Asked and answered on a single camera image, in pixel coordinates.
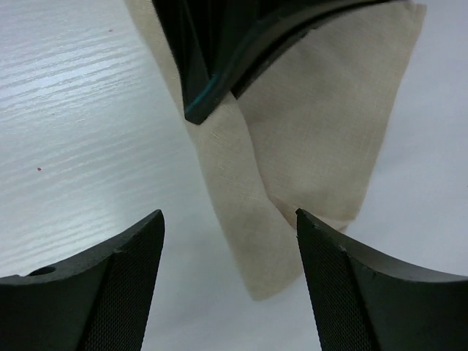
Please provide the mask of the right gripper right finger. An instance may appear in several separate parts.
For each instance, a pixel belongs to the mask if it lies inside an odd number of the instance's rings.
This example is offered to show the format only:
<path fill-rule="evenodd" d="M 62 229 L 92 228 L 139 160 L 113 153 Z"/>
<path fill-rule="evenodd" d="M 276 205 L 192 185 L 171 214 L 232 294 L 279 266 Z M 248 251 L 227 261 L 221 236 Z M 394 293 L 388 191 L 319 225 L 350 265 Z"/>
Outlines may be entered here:
<path fill-rule="evenodd" d="M 467 349 L 465 276 L 404 262 L 296 214 L 322 350 Z"/>

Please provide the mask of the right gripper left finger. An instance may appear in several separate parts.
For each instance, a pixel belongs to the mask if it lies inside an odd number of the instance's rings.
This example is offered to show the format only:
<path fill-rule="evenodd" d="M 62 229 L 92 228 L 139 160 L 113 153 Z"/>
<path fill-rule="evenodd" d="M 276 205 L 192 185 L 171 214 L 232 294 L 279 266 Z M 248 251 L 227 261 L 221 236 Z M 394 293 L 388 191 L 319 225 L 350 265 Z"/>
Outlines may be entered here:
<path fill-rule="evenodd" d="M 1 349 L 140 350 L 164 237 L 156 210 L 65 260 L 1 278 Z"/>

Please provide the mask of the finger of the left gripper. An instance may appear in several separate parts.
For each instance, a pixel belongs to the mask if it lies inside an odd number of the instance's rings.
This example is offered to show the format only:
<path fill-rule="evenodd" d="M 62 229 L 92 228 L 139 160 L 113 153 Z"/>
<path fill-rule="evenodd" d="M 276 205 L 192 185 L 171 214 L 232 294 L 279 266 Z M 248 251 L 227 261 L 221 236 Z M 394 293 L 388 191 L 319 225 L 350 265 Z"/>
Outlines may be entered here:
<path fill-rule="evenodd" d="M 289 30 L 287 33 L 280 36 L 272 44 L 270 44 L 242 74 L 237 82 L 230 89 L 233 96 L 238 99 L 247 89 L 253 84 L 256 79 L 269 68 L 285 51 L 293 44 L 304 38 L 311 30 L 318 29 L 324 24 L 335 19 L 336 16 L 321 17 L 316 20 L 311 20 L 303 23 L 300 26 Z"/>
<path fill-rule="evenodd" d="M 196 125 L 231 94 L 254 60 L 289 30 L 375 1 L 154 1 L 178 69 L 185 119 Z"/>

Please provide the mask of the beige cloth napkin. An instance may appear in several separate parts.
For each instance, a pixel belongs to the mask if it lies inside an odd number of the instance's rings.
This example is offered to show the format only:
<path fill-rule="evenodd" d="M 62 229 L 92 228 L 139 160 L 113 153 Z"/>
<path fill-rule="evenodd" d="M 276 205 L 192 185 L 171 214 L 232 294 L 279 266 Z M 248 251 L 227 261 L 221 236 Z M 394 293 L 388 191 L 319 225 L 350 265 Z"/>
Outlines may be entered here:
<path fill-rule="evenodd" d="M 196 125 L 153 3 L 127 8 L 184 120 L 246 289 L 265 300 L 303 272 L 299 208 L 338 230 L 357 217 L 426 6 L 375 1 L 311 30 Z"/>

